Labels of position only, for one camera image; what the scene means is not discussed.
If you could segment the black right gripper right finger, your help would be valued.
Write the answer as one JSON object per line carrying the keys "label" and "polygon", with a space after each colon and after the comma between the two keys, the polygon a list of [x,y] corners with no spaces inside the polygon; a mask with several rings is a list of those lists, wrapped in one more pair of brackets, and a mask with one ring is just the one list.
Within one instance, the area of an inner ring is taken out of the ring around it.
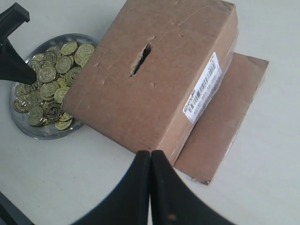
{"label": "black right gripper right finger", "polygon": [[230,225],[180,179],[161,150],[151,154],[150,202],[154,225]]}

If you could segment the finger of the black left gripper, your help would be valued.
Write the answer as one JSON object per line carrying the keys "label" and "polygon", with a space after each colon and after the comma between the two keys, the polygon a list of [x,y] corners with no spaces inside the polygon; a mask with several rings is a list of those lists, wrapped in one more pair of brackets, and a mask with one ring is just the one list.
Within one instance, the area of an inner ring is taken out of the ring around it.
{"label": "finger of the black left gripper", "polygon": [[0,42],[0,79],[19,83],[34,83],[36,72],[28,66],[6,38]]}
{"label": "finger of the black left gripper", "polygon": [[7,38],[24,22],[28,23],[29,21],[29,12],[15,2],[11,7],[0,14],[0,38]]}

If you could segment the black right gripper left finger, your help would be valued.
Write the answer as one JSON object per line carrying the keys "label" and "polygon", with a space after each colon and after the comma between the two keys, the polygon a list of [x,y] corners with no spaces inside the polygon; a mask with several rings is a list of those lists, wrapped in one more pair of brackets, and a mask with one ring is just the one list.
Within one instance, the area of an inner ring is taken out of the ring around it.
{"label": "black right gripper left finger", "polygon": [[75,225],[146,225],[150,153],[139,151],[113,191]]}

